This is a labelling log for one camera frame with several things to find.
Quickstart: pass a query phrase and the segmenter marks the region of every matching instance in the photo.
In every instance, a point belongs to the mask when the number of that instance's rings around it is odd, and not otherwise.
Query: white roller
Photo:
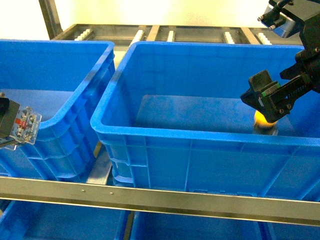
[[[166,40],[167,42],[174,42],[175,41],[175,32],[174,31],[169,31],[168,34],[168,39]]]
[[[144,31],[143,30],[138,30],[132,40],[132,42],[130,43],[130,46],[136,42],[141,41],[142,37],[144,36]]]
[[[268,40],[268,38],[262,32],[259,32],[257,34],[257,37],[261,41],[262,44],[264,44],[264,45],[272,45],[271,42]]]
[[[234,40],[232,39],[232,36],[231,36],[230,32],[228,32],[228,31],[224,32],[223,36],[224,36],[225,42],[227,44],[235,44]]]

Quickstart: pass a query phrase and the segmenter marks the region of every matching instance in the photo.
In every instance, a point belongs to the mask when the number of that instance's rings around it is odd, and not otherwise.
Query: metal shelf
[[[107,25],[74,24],[53,40],[74,40],[86,29],[93,34],[86,40],[112,41],[115,46],[129,46],[139,30],[143,31],[141,41],[167,41],[170,31],[174,42],[226,43],[224,33],[229,32],[235,44],[250,44],[248,32],[255,40],[263,33],[275,45],[302,45],[299,36],[281,38],[267,28],[216,27],[216,26],[168,26],[168,25]]]

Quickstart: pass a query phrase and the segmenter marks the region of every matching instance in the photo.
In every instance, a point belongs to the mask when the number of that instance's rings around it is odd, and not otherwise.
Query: yellow object
[[[267,122],[265,116],[263,116],[261,112],[255,111],[255,114],[254,114],[254,125],[257,125],[258,127],[263,128],[263,129],[270,129],[274,125],[276,125],[277,122],[278,121],[275,121],[273,123],[269,123],[269,122]]]

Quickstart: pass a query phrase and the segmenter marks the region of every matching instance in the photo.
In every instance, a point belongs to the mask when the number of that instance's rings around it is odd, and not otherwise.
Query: blue storage bin
[[[129,212],[13,201],[0,218],[0,240],[121,240]]]
[[[136,212],[131,240],[262,240],[256,221]]]
[[[138,188],[320,200],[320,94],[309,92],[253,134],[240,100],[250,76],[274,80],[300,46],[139,42],[106,88],[91,126],[118,183]]]
[[[320,239],[320,227],[264,223],[268,235],[265,240],[315,240]]]
[[[35,145],[0,149],[0,175],[81,182],[95,162],[90,118],[115,71],[112,42],[0,40],[0,91],[42,114]]]

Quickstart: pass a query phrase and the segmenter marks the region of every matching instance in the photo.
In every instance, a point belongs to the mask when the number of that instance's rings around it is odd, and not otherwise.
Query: metal frame
[[[44,18],[46,30],[48,31],[49,39],[51,40],[63,32],[55,0],[39,0],[39,4]]]
[[[0,198],[131,211],[320,226],[320,203],[0,177]]]

